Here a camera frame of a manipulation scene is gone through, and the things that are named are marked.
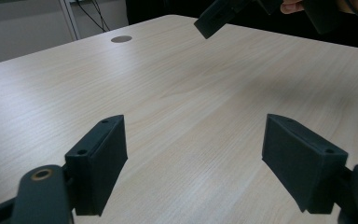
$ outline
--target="black object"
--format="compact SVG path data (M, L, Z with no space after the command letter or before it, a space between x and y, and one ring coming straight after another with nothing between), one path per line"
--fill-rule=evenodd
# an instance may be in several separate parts
M211 37L226 23L243 10L252 0L216 0L208 7L194 23L205 38ZM257 0L257 3L271 15L279 8L280 0ZM335 1L304 0L303 6L310 21L319 34L326 34L338 28L341 15Z
M338 223L358 223L358 165L345 167L347 152L295 120L268 115L262 154L302 212L330 214L337 203Z
M15 199L0 204L0 223L73 223L101 215L127 160L124 117L98 122L65 155L66 164L23 176Z

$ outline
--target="table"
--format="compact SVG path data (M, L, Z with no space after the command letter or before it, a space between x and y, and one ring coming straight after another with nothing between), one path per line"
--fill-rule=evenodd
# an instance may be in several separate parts
M337 223L302 214L261 161L268 113L358 163L358 49L227 25L205 40L165 16L0 63L0 203L99 120L129 159L102 217L76 223ZM116 36L132 40L113 43Z

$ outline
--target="wood grain surface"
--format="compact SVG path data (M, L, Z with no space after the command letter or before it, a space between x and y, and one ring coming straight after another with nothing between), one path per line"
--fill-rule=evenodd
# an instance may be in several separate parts
M302 214L261 161L268 113L358 163L358 49L166 16L0 63L0 203L99 120L123 114L129 160L101 217L76 223L337 223ZM113 43L129 35L132 40Z

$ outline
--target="light wood tabletop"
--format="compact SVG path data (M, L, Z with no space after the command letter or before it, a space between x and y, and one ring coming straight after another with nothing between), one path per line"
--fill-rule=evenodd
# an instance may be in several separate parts
M101 217L76 223L337 223L299 211L261 160L268 113L358 163L358 49L166 16L0 63L0 203L98 121L129 159ZM132 37L123 43L112 38Z

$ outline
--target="wall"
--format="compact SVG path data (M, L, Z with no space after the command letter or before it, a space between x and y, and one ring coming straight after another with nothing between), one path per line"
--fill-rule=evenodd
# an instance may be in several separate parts
M73 41L73 28L65 19L61 1L0 1L0 62ZM124 0L98 2L111 29L128 25ZM82 5L99 19L90 1ZM82 38L101 32L76 5L71 4L71 8Z

